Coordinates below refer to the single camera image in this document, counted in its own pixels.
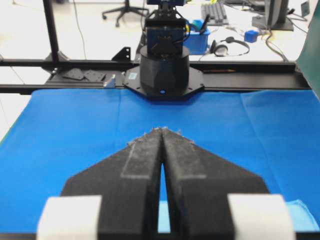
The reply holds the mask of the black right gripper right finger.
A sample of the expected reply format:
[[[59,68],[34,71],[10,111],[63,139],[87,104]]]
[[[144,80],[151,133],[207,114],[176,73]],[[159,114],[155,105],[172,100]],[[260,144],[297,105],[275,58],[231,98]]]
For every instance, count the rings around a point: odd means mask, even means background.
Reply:
[[[259,175],[162,130],[170,220],[185,240],[293,240],[283,197]]]

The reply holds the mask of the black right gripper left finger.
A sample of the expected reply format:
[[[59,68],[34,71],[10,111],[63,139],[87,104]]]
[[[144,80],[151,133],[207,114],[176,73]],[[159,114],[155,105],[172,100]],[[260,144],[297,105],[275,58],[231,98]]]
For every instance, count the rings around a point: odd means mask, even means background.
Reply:
[[[39,240],[144,240],[158,225],[161,130],[70,177],[47,199]]]

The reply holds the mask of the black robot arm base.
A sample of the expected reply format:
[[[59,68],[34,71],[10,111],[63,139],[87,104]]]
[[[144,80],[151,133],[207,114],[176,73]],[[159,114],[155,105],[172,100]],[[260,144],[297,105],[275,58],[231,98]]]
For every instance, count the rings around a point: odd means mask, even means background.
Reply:
[[[176,99],[203,90],[204,77],[190,66],[184,42],[191,28],[177,11],[184,0],[149,0],[158,8],[144,22],[146,45],[141,47],[139,66],[126,71],[124,87],[154,99]]]

